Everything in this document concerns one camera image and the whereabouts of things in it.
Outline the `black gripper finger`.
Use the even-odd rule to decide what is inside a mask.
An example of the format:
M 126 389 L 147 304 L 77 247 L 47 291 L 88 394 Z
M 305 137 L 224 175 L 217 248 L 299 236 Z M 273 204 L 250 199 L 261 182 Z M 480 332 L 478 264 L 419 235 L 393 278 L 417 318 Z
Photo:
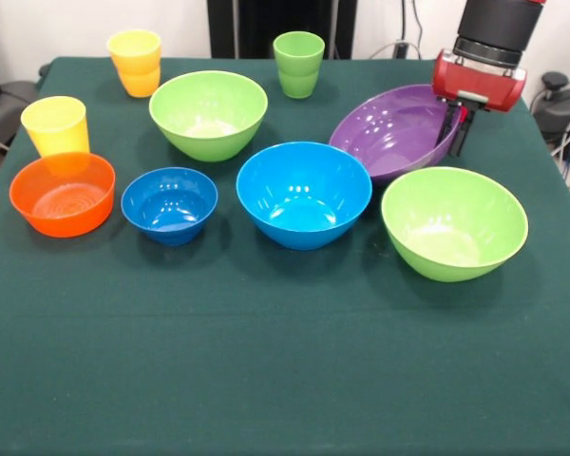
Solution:
M 470 107 L 463 106 L 461 108 L 461 119 L 459 121 L 459 127 L 450 146 L 450 155 L 452 157 L 459 157 L 461 155 L 462 148 L 466 141 L 467 133 L 473 123 L 473 118 L 474 110 Z
M 449 134 L 450 130 L 452 129 L 454 115 L 458 110 L 457 102 L 446 102 L 446 105 L 447 105 L 446 114 L 436 139 L 435 143 L 436 146 L 438 146 L 444 140 L 444 138 Z

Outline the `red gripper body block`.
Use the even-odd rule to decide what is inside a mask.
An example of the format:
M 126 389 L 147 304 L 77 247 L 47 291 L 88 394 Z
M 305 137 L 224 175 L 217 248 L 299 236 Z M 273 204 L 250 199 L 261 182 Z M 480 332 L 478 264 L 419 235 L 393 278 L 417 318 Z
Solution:
M 484 64 L 443 49 L 435 61 L 431 85 L 438 97 L 507 112 L 521 98 L 526 79 L 524 68 Z

